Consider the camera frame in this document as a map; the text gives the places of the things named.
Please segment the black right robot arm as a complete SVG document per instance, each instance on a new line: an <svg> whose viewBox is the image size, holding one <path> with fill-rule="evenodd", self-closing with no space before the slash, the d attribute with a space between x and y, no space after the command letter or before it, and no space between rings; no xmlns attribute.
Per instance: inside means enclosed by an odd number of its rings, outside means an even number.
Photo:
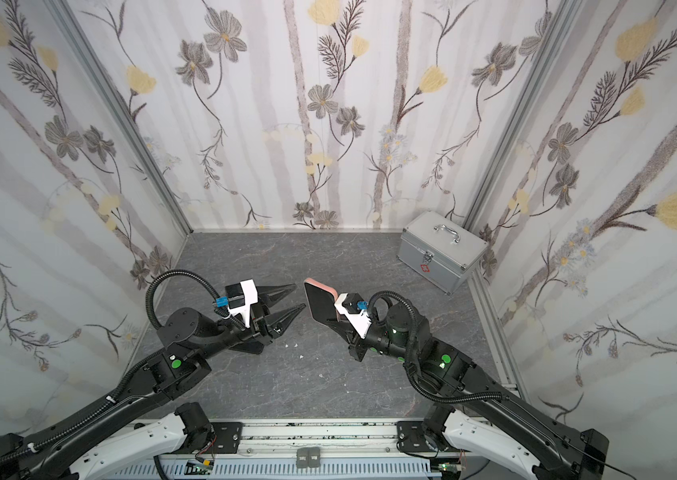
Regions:
<svg viewBox="0 0 677 480"><path fill-rule="evenodd" d="M428 319L404 296L308 285L310 314L338 333L352 358L369 351L402 361L407 379L432 410L426 438L438 450L476 453L525 479L600 479L609 440L566 426L510 392L455 346L434 336Z"/></svg>

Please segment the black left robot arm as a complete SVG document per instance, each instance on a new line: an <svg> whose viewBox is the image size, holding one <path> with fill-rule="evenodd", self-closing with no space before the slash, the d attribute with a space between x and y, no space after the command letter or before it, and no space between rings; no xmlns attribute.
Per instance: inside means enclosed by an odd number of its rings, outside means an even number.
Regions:
<svg viewBox="0 0 677 480"><path fill-rule="evenodd" d="M173 277L190 278L210 293L216 317L183 307L160 322L154 294ZM146 316L162 348L126 370L113 390L66 419L29 436L0 437L0 479L80 478L86 454L130 422L194 389L212 372L210 358L226 350L260 355L282 337L306 309L300 303L274 310L295 289L292 284L258 287L244 281L218 293L190 270L160 274L146 290Z"/></svg>

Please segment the pink phone case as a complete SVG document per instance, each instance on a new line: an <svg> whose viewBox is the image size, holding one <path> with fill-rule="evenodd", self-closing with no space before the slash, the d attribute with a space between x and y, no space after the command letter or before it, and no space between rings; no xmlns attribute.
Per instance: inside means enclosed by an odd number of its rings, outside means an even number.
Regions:
<svg viewBox="0 0 677 480"><path fill-rule="evenodd" d="M314 278L306 278L304 280L304 289L306 289L306 295L308 296L328 295L332 297L332 301L336 301L339 298L338 291L334 287L330 287Z"/></svg>

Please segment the black smartphone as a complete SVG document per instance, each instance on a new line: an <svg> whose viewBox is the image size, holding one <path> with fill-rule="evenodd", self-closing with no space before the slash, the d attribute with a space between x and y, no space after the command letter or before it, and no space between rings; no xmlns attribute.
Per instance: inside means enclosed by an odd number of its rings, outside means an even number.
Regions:
<svg viewBox="0 0 677 480"><path fill-rule="evenodd" d="M308 296L308 308L310 308L310 315L314 321L328 325L328 322L338 320L338 313L336 313L336 307L334 307L334 302L332 297L328 295L317 295L317 296Z"/></svg>

